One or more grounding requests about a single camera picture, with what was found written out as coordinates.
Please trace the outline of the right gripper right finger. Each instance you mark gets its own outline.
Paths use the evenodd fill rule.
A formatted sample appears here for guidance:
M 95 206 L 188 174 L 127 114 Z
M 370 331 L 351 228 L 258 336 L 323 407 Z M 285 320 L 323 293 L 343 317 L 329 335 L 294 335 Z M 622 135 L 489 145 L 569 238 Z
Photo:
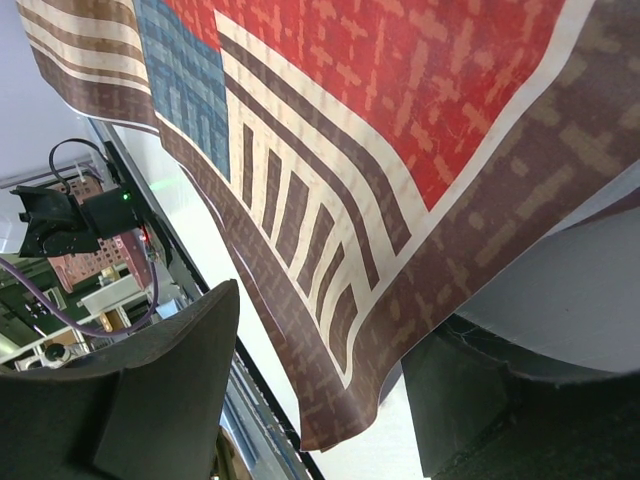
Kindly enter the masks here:
M 554 360 L 457 315 L 401 363 L 424 477 L 639 476 L 636 371 Z

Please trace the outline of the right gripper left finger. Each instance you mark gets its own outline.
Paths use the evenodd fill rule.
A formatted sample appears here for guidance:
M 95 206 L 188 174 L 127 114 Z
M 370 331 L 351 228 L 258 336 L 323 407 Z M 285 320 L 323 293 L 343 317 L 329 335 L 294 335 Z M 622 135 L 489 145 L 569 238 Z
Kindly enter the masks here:
M 5 479 L 206 479 L 239 324 L 228 280 L 58 369 L 1 378 Z

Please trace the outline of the patchwork patterned placemat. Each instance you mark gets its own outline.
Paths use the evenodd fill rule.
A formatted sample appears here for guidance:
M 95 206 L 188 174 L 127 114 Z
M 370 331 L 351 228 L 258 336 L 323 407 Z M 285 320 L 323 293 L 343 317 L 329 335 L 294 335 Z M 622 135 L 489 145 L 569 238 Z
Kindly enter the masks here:
M 60 97 L 156 135 L 209 201 L 307 451 L 639 156 L 635 1 L 17 9 Z

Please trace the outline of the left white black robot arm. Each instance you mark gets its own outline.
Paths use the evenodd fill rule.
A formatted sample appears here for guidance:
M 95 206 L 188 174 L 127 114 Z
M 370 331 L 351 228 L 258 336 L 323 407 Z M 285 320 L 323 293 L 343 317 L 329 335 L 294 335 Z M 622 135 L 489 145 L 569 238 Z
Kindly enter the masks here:
M 100 242 L 142 226 L 133 194 L 115 188 L 80 201 L 54 189 L 18 186 L 21 222 L 27 225 L 19 250 L 23 258 L 54 258 L 94 253 Z

